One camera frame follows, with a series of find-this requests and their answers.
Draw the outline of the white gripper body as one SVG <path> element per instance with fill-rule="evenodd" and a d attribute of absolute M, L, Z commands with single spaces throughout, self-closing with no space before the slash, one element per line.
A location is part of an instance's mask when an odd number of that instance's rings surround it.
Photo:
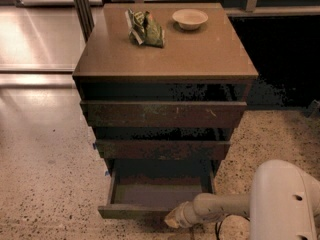
<path fill-rule="evenodd" d="M 197 214 L 192 202 L 184 202 L 173 211 L 173 225 L 175 228 L 189 228 L 197 222 Z"/>

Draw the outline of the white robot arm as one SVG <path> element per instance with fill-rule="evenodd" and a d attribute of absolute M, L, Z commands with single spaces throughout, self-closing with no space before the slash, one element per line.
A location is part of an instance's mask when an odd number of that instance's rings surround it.
<path fill-rule="evenodd" d="M 282 160 L 261 164 L 248 194 L 202 193 L 165 217 L 172 228 L 218 222 L 228 215 L 250 219 L 250 240 L 319 240 L 320 182 Z"/>

